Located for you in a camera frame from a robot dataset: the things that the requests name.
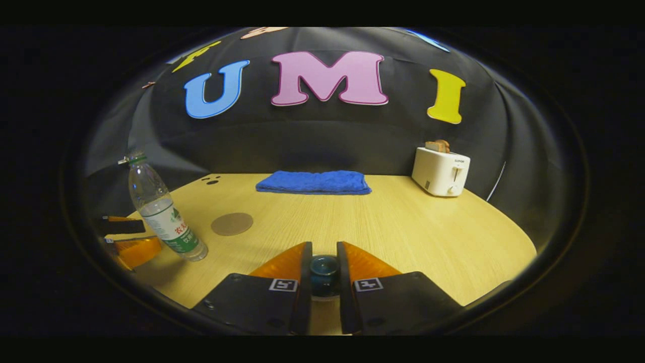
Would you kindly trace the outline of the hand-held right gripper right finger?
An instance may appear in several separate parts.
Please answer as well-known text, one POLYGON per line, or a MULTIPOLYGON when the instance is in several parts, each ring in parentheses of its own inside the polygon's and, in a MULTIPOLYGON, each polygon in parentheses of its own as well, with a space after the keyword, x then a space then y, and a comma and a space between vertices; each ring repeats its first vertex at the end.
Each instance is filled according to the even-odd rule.
POLYGON ((403 273, 348 242, 337 243, 337 259, 346 335, 442 333, 465 309, 425 274, 403 273))

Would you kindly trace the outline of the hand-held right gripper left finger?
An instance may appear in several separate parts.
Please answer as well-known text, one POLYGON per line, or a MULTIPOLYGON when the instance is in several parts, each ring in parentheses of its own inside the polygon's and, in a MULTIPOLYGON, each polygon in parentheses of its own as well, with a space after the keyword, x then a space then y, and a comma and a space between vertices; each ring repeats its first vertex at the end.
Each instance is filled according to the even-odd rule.
POLYGON ((191 309, 241 335, 306 335, 312 243, 302 242, 249 274, 228 274, 191 309))

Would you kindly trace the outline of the dark teacup lid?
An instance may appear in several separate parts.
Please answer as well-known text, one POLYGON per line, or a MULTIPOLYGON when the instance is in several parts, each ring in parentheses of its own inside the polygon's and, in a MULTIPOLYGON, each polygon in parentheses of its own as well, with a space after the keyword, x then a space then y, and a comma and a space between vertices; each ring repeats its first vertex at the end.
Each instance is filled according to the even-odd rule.
POLYGON ((331 301, 340 296, 340 264, 333 255, 314 255, 309 264, 313 301, 331 301))

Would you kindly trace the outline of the clear plastic water bottle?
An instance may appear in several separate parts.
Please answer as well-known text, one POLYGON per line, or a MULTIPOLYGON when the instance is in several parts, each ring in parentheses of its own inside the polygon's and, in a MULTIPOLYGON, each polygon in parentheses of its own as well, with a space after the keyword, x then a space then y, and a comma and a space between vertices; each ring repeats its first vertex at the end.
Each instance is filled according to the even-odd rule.
POLYGON ((127 182, 132 204, 153 232, 173 252, 190 262, 204 259, 207 245, 189 227, 157 171, 143 151, 135 150, 127 157, 127 182))

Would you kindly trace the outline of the round brown coaster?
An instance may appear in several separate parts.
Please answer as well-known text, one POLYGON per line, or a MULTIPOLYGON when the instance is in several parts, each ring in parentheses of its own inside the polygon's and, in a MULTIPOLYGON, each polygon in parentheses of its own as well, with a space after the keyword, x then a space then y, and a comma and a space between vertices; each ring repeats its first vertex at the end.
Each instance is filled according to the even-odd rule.
POLYGON ((214 219, 210 225, 212 232, 219 236, 235 236, 246 232, 254 223, 253 217, 246 212, 232 212, 214 219))

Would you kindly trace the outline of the folded blue towel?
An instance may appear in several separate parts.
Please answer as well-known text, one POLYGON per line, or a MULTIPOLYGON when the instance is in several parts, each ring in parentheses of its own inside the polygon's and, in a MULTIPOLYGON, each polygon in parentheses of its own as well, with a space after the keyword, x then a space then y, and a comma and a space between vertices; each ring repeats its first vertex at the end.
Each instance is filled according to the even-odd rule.
POLYGON ((255 190, 291 195, 369 195, 372 192, 365 176, 359 172, 276 171, 256 184, 255 190))

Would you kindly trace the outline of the white toaster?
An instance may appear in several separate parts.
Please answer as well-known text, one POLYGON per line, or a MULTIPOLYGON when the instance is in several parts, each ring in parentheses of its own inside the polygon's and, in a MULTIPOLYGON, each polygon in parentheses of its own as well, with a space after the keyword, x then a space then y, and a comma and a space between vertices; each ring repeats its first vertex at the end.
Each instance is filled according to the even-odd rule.
POLYGON ((418 147, 411 177, 433 196, 456 197, 465 189, 470 163, 465 155, 418 147))

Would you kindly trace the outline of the black backdrop cloth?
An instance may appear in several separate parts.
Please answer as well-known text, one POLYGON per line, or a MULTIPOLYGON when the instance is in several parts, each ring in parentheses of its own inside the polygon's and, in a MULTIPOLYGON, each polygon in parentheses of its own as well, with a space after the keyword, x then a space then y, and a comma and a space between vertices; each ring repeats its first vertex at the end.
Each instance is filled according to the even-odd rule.
POLYGON ((566 213, 562 118, 500 62, 402 28, 244 28, 142 71, 97 123, 82 179, 95 213, 134 210, 117 160, 135 148, 177 189, 210 173, 410 175, 435 139, 537 248, 566 213))

